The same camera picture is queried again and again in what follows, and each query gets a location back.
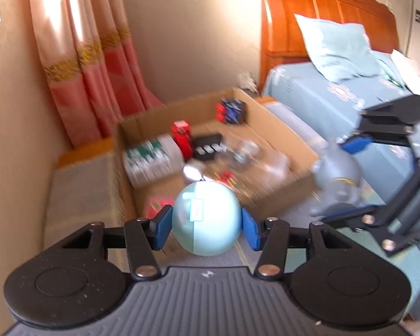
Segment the pink refill case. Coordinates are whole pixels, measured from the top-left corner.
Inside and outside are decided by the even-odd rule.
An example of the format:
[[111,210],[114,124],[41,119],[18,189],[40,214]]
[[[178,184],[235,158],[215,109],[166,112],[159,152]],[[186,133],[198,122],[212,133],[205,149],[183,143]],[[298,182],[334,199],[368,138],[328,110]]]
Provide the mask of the pink refill case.
[[172,206],[173,204],[174,198],[172,197],[150,196],[146,199],[143,216],[151,219],[155,217],[164,206]]

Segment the grey animal figurine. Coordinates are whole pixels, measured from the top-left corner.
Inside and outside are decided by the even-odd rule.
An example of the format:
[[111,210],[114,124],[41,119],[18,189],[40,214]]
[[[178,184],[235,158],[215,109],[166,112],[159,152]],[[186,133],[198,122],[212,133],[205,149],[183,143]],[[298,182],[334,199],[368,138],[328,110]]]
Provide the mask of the grey animal figurine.
[[312,173],[319,188],[319,202],[310,210],[312,217],[356,209],[365,204],[360,187],[363,179],[360,164],[336,140],[328,141]]

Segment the light blue egg case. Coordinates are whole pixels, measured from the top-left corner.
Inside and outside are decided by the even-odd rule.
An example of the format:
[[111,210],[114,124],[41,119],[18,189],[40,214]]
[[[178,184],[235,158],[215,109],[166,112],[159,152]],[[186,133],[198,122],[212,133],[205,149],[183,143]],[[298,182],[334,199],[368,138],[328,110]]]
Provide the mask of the light blue egg case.
[[237,242],[241,213],[237,196],[227,186],[199,181],[186,186],[175,199],[172,230],[186,251],[216,256]]

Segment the clear plastic jar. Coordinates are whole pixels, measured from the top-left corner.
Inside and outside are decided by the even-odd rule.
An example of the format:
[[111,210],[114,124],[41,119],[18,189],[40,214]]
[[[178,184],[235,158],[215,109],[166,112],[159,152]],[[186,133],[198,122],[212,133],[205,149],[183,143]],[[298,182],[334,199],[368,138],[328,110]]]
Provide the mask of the clear plastic jar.
[[259,181],[269,186],[284,182],[290,168],[289,158],[277,151],[262,151],[253,158],[252,164]]

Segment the golden capsule bottle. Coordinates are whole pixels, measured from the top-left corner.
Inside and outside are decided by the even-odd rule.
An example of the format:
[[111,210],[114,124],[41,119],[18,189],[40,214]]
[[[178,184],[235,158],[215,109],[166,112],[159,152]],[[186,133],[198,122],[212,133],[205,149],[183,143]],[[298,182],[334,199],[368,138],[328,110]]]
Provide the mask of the golden capsule bottle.
[[252,192],[241,178],[215,161],[201,162],[191,159],[183,166],[182,174],[184,180],[189,184],[198,181],[223,184],[235,192],[238,197],[249,196]]

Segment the white green medicine bottle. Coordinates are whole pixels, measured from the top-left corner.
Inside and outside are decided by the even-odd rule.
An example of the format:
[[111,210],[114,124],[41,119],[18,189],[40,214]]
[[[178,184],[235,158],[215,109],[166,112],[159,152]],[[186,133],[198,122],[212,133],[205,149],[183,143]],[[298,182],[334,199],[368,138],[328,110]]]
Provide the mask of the white green medicine bottle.
[[168,134],[125,149],[122,159],[134,189],[148,186],[182,171],[185,163],[179,146]]

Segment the black remote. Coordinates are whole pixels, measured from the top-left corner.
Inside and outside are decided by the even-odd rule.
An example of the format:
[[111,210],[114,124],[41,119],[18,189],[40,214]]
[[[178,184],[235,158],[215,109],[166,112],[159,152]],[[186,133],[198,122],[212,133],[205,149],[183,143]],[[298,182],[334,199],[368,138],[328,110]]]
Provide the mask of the black remote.
[[201,162],[214,160],[216,154],[222,151],[222,138],[220,133],[193,137],[193,158]]

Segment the dark blue toy block car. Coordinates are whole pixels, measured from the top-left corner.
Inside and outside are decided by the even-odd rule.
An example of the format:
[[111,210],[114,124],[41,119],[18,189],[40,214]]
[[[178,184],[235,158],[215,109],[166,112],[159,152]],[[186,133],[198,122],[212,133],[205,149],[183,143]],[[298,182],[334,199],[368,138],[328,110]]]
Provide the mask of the dark blue toy block car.
[[223,124],[243,124],[245,122],[246,104],[239,99],[221,99],[215,108],[215,118]]

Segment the blue floral bed sheet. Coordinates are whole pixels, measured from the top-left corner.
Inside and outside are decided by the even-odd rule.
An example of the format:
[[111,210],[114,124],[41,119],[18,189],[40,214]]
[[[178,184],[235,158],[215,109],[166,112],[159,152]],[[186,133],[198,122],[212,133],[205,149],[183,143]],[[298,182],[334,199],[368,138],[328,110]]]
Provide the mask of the blue floral bed sheet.
[[[420,95],[417,63],[402,54],[396,59],[375,51],[381,69],[376,77],[354,77],[332,83],[311,62],[281,64],[270,70],[263,95],[271,96],[327,140],[345,138],[359,124],[367,108],[410,94]],[[410,149],[371,144],[356,155],[363,177],[387,201],[413,169]]]

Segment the light blue pillow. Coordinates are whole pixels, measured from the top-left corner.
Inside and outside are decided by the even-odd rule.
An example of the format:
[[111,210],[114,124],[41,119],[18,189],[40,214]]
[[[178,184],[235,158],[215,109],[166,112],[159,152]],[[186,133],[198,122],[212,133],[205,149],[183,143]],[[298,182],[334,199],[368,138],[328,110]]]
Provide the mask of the light blue pillow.
[[375,77],[381,68],[361,24],[294,15],[306,52],[326,80],[338,83],[354,77]]

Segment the open cardboard box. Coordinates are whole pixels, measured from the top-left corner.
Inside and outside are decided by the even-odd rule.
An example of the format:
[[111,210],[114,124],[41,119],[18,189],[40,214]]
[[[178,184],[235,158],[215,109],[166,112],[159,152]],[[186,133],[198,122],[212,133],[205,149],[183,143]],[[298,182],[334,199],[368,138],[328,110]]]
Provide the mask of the open cardboard box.
[[[246,104],[243,124],[218,122],[216,106],[222,99],[239,99]],[[318,156],[303,139],[264,105],[242,90],[231,88],[191,96],[154,108],[121,121],[114,133],[116,197],[122,221],[142,217],[153,197],[175,197],[184,187],[180,172],[134,188],[127,176],[124,153],[146,140],[171,134],[174,122],[190,124],[193,137],[220,133],[224,142],[237,148],[244,141],[259,145],[259,154],[245,167],[232,163],[229,155],[218,154],[206,162],[212,178],[232,171],[233,185],[242,204],[261,218],[277,215],[311,197],[316,191],[312,165]]]

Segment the pink patterned curtain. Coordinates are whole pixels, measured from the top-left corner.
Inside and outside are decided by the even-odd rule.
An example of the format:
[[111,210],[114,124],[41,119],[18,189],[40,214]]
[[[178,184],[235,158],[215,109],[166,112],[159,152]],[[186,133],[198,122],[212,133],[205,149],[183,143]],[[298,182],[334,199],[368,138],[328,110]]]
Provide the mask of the pink patterned curtain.
[[48,86],[75,147],[161,105],[143,79],[123,0],[30,0],[30,8]]

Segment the wooden bed headboard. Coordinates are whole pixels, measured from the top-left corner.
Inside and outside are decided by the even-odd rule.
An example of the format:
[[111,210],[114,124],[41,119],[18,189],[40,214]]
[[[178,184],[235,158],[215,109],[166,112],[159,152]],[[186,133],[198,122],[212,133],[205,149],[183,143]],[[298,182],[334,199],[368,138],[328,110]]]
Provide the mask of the wooden bed headboard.
[[279,64],[308,62],[295,14],[364,26],[373,50],[400,49],[395,16],[376,0],[261,0],[259,88]]

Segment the white wall charger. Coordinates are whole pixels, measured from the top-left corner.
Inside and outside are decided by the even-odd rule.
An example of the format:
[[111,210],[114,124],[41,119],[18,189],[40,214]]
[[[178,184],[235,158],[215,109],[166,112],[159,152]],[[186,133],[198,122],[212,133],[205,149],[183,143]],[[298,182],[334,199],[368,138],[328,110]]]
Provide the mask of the white wall charger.
[[241,90],[249,90],[252,93],[258,93],[256,81],[250,76],[250,73],[238,75],[238,86]]

